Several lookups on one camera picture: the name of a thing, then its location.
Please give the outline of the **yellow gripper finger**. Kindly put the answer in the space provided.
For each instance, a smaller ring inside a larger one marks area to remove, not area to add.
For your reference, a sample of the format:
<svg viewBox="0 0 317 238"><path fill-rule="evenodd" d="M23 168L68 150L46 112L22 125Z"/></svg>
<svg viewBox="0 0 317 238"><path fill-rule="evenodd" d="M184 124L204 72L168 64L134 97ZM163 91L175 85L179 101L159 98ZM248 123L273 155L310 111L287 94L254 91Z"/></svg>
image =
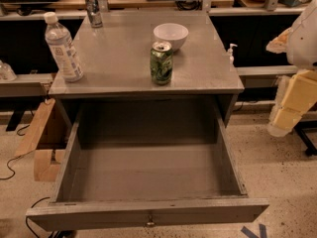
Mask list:
<svg viewBox="0 0 317 238"><path fill-rule="evenodd" d="M290 33L291 33L290 28L284 30L282 33L280 33L273 40L269 41L268 44L266 45L265 49L268 52L271 52L274 54L285 53L287 51L288 37L289 37Z"/></svg>
<svg viewBox="0 0 317 238"><path fill-rule="evenodd" d="M316 103L316 70L302 69L292 77L282 76L269 115L268 132L274 137L284 137Z"/></svg>

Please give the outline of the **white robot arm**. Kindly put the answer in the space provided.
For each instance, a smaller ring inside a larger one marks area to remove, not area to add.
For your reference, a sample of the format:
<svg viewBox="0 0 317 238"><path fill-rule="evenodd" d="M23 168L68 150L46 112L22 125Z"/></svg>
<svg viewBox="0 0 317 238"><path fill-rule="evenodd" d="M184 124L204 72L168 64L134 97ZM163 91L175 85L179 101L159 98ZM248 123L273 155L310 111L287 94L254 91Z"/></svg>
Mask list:
<svg viewBox="0 0 317 238"><path fill-rule="evenodd" d="M317 0L313 0L292 26L270 41L271 53L286 53L298 68L292 77L283 76L269 115L268 132L284 137L317 103Z"/></svg>

